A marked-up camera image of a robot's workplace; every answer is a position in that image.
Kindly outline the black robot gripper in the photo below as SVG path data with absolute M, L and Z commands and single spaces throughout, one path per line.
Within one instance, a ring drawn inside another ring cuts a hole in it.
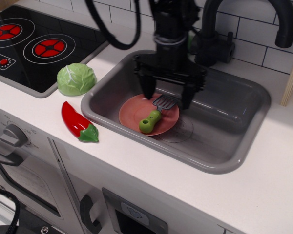
M 203 90 L 207 71 L 188 58 L 188 41 L 156 45 L 153 54 L 138 54 L 134 57 L 134 73 L 139 75 L 143 94 L 151 99 L 155 92 L 156 79 L 183 85 L 182 107 L 190 107 L 196 90 Z

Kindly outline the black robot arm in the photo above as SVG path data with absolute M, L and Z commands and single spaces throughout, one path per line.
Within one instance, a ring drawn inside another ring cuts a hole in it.
M 134 73 L 143 94 L 150 99 L 157 81 L 181 85 L 183 109 L 188 109 L 195 94 L 205 85 L 205 68 L 188 58 L 188 32 L 199 20 L 200 9 L 192 0 L 151 0 L 150 8 L 155 21 L 153 54 L 134 57 Z

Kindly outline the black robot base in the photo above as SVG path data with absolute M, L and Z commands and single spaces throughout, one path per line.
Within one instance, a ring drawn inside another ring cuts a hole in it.
M 6 234 L 14 218 L 14 208 L 0 205 L 0 234 Z M 20 203 L 20 214 L 14 234 L 62 234 L 51 224 L 40 219 Z

